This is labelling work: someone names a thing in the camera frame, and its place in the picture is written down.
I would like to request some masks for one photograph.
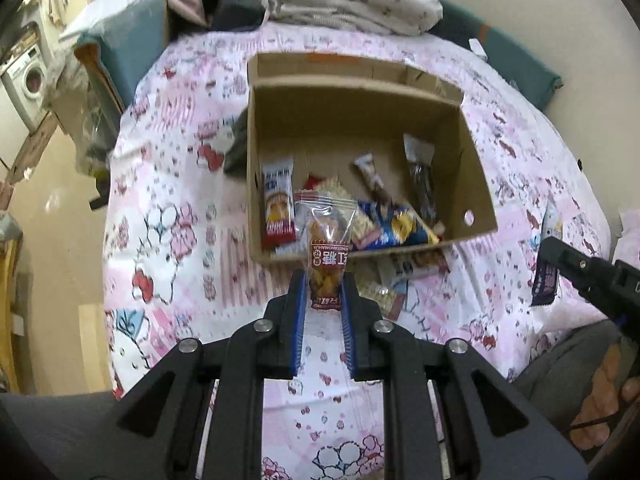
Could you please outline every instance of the floor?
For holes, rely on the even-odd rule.
[[[78,306],[102,302],[106,208],[89,209],[95,183],[74,169],[75,147],[57,128],[28,180],[15,185],[9,212],[24,232],[17,269],[16,338],[20,389],[38,394],[86,391]]]

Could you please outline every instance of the bed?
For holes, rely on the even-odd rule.
[[[339,52],[415,65],[465,91],[463,112],[494,200],[498,231],[446,250],[448,274],[408,284],[398,323],[421,338],[462,337],[508,380],[600,319],[561,280],[556,302],[530,308],[548,200],[566,242],[608,257],[609,226],[558,132],[491,67],[447,41],[268,23],[172,43],[139,83],[111,161],[104,308],[117,396],[182,338],[210,342],[261,316],[290,269],[248,256],[246,193],[222,164],[248,102],[256,52]],[[262,477],[343,478],[383,465],[382,387],[348,379],[339,315],[305,319],[302,366],[264,389]]]

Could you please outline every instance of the candy wrapper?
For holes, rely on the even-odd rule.
[[[393,287],[407,280],[449,272],[444,254],[439,249],[409,254],[390,254],[379,258],[376,263],[382,284],[387,287]]]
[[[319,180],[317,177],[309,176],[307,184],[313,182],[313,189],[316,191],[326,191],[337,198],[343,198],[345,200],[354,200],[353,196],[344,189],[340,181],[336,176]],[[353,227],[351,229],[351,241],[356,248],[362,250],[368,245],[372,244],[382,234],[382,229],[375,225],[371,218],[364,214],[360,208],[356,208],[355,215],[353,217]]]
[[[382,228],[380,238],[369,244],[366,251],[390,247],[437,244],[440,239],[409,205],[358,202],[360,208]]]
[[[542,219],[540,241],[550,236],[562,240],[562,217],[551,199],[546,204],[545,217]],[[548,305],[553,303],[558,290],[558,268],[538,258],[536,262],[536,277],[533,280],[531,306]]]
[[[367,187],[371,191],[374,199],[378,202],[382,202],[383,204],[390,203],[391,196],[386,192],[385,186],[382,183],[382,178],[376,171],[376,167],[373,163],[373,155],[371,153],[367,153],[366,155],[359,156],[353,161],[353,164],[358,168],[358,170],[360,170],[364,182],[367,184]]]
[[[262,165],[266,224],[262,244],[267,249],[296,241],[292,173],[292,158]]]
[[[308,246],[307,275],[311,307],[340,310],[340,284],[347,265],[355,200],[333,197],[317,191],[300,194],[300,209],[305,210]]]
[[[358,294],[378,304],[383,316],[391,321],[398,320],[406,294],[400,294],[387,286],[375,282],[356,280],[356,286],[358,287]]]
[[[433,160],[434,152],[435,146],[433,144],[404,134],[404,154],[406,155],[406,161],[409,163],[409,172],[418,195],[420,216],[430,227],[436,225],[437,222],[436,203],[431,180],[431,161]]]

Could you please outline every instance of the hello kitty bedsheet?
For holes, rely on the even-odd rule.
[[[228,337],[286,291],[290,269],[250,260],[244,182],[221,170],[229,126],[248,102],[247,60],[265,51],[396,60],[465,91],[499,229],[447,249],[448,274],[410,283],[400,325],[439,343],[469,340],[512,379],[561,336],[540,333],[553,312],[572,309],[575,325],[599,319],[565,280],[552,308],[529,307],[548,200],[562,213],[564,240],[587,254],[609,255],[609,227],[553,126],[471,52],[430,35],[273,23],[211,32],[181,38],[158,59],[122,117],[111,159],[104,308],[117,396],[180,339]],[[382,466],[381,385],[351,382],[343,352],[338,313],[308,314],[298,377],[265,384],[263,478],[337,479]]]

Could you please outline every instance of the red and white snack package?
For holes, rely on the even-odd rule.
[[[300,207],[306,210],[307,275],[311,307],[340,310],[340,285],[347,265],[355,200],[329,193],[303,191]]]
[[[266,224],[262,245],[267,249],[296,241],[292,174],[292,158],[262,165]]]

